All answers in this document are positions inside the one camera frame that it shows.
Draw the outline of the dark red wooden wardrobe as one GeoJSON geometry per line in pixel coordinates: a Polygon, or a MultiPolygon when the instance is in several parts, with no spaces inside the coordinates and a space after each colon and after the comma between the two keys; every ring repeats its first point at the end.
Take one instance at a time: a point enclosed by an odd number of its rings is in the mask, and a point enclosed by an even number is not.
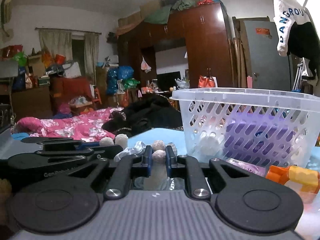
{"type": "Polygon", "coordinates": [[[141,22],[118,37],[119,64],[131,66],[142,87],[156,77],[156,46],[162,41],[184,41],[192,88],[207,73],[218,86],[235,87],[229,19],[221,3],[175,12],[164,25],[141,22]]]}

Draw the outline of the white hanging shirt blue letters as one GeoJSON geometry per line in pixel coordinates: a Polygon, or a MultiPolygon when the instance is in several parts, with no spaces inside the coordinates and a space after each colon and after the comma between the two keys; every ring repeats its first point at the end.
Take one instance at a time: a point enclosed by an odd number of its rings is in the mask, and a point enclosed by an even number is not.
{"type": "Polygon", "coordinates": [[[274,22],[278,34],[277,51],[280,56],[286,56],[291,27],[310,22],[303,7],[296,0],[273,0],[274,22]]]}

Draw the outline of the orange capped bottle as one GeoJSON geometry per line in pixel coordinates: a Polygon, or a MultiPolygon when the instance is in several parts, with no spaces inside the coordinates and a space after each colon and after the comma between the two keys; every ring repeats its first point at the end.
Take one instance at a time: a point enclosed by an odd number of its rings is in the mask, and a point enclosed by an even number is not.
{"type": "Polygon", "coordinates": [[[311,204],[319,193],[319,172],[299,166],[270,166],[266,179],[287,186],[299,194],[303,203],[311,204]]]}

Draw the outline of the pink floral bedding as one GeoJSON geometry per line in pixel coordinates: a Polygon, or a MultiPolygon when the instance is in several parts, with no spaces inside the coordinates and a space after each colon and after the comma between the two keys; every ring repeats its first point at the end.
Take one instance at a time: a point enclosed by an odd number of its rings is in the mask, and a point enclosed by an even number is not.
{"type": "Polygon", "coordinates": [[[28,133],[30,137],[73,138],[85,142],[97,142],[116,136],[102,129],[111,120],[111,114],[122,108],[105,108],[65,119],[38,119],[25,117],[19,120],[12,133],[28,133]]]}

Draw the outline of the orange white hanging bag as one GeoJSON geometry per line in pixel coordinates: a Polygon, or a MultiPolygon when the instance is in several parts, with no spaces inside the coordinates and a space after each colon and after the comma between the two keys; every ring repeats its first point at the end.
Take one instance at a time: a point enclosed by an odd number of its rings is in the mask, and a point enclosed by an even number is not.
{"type": "Polygon", "coordinates": [[[213,76],[200,75],[198,87],[199,88],[215,88],[215,87],[217,87],[217,80],[213,76]]]}

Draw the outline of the white crumpled plastic wrap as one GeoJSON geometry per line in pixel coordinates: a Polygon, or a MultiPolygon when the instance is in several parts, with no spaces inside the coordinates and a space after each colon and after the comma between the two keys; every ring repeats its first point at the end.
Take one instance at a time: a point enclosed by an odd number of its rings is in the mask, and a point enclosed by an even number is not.
{"type": "Polygon", "coordinates": [[[136,142],[134,147],[127,147],[120,153],[118,153],[114,157],[114,162],[119,162],[123,157],[128,156],[128,155],[134,155],[134,156],[140,156],[143,155],[146,149],[146,144],[142,141],[136,142]]]}

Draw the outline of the black clothes pile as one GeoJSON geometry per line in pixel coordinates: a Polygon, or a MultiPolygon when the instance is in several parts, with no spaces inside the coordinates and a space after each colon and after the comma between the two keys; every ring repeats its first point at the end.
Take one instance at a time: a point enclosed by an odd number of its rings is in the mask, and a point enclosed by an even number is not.
{"type": "Polygon", "coordinates": [[[125,134],[131,138],[153,128],[180,129],[182,126],[181,113],[169,99],[150,94],[121,111],[112,112],[101,128],[114,135],[125,134]]]}

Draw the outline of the black television monitor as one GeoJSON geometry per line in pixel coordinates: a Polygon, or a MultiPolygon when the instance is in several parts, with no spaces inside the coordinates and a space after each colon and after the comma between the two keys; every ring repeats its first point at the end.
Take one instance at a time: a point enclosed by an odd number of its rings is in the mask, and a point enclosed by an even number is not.
{"type": "Polygon", "coordinates": [[[169,91],[177,86],[176,80],[181,78],[180,72],[169,72],[157,75],[157,85],[161,91],[169,91]]]}

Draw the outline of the grey door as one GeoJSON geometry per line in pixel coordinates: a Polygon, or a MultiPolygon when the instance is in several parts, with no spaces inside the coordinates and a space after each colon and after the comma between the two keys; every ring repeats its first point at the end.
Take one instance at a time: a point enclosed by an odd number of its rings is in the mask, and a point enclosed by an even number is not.
{"type": "Polygon", "coordinates": [[[245,21],[253,88],[291,90],[289,58],[277,51],[278,34],[274,22],[245,21]]]}

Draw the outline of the black hanging garment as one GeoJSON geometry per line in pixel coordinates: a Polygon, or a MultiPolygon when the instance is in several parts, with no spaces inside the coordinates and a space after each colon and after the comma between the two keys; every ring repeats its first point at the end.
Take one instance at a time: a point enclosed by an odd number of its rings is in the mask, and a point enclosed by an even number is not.
{"type": "Polygon", "coordinates": [[[288,52],[299,58],[309,60],[308,68],[311,76],[307,80],[315,80],[317,67],[319,66],[319,39],[311,22],[292,25],[289,40],[288,52]]]}

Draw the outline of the beige window curtains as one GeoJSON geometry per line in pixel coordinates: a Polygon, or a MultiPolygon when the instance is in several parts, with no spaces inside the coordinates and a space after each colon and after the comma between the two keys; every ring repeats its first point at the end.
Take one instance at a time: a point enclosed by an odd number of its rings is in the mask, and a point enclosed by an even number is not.
{"type": "MultiPolygon", "coordinates": [[[[46,29],[40,28],[39,41],[42,51],[49,52],[50,55],[57,54],[65,56],[66,60],[73,59],[72,36],[73,32],[66,29],[46,29]]],[[[95,67],[99,54],[99,34],[94,32],[84,32],[84,68],[85,75],[93,83],[96,83],[95,67]]]]}

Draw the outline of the red chair with clutter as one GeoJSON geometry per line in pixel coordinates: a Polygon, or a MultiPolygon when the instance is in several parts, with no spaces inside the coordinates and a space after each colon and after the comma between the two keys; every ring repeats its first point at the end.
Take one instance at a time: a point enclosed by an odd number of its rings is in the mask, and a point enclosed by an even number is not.
{"type": "Polygon", "coordinates": [[[73,79],[66,77],[52,77],[50,79],[50,103],[52,110],[57,112],[63,103],[69,103],[72,99],[84,96],[91,101],[93,99],[90,83],[86,77],[73,79]]]}

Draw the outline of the green cloth atop wardrobe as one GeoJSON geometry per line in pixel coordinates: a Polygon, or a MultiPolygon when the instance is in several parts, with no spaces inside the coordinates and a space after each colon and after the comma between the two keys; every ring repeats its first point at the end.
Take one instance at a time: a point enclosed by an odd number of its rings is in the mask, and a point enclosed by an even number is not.
{"type": "Polygon", "coordinates": [[[171,9],[172,4],[166,5],[151,13],[150,15],[146,16],[146,18],[144,18],[143,21],[150,24],[167,24],[169,21],[171,9]]]}

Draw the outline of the blue plastic bags stack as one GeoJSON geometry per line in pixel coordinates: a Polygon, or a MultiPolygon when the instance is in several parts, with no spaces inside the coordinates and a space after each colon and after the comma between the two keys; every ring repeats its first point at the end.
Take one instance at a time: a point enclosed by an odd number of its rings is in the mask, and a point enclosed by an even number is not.
{"type": "Polygon", "coordinates": [[[131,66],[119,66],[109,68],[107,71],[107,95],[122,93],[130,88],[136,87],[136,80],[133,78],[134,70],[131,66]]]}

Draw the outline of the beige pompom ball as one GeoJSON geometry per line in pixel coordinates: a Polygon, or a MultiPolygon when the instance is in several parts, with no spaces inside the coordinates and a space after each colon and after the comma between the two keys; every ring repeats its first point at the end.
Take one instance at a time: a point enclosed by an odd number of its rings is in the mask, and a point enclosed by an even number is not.
{"type": "Polygon", "coordinates": [[[99,146],[119,145],[122,149],[128,146],[128,137],[125,134],[118,134],[114,139],[105,137],[99,141],[99,146]]]}
{"type": "Polygon", "coordinates": [[[165,163],[165,160],[166,160],[165,150],[156,150],[155,152],[153,152],[152,160],[157,163],[165,163]]]}

